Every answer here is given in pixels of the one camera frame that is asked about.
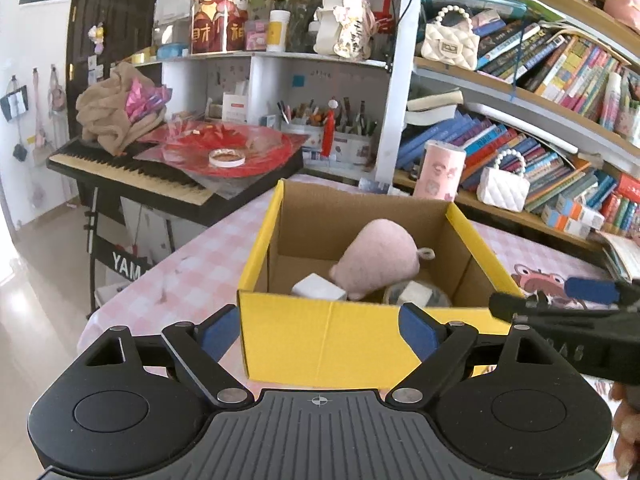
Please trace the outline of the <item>person right hand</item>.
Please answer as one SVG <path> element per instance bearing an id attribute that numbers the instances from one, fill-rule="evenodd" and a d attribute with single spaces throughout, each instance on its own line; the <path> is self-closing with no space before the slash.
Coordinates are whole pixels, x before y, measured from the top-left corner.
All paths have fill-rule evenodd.
<path id="1" fill-rule="evenodd" d="M 639 463 L 639 412 L 629 404 L 627 387 L 619 382 L 612 385 L 610 398 L 620 402 L 613 417 L 613 429 L 618 433 L 614 457 L 616 472 L 624 478 Z"/>

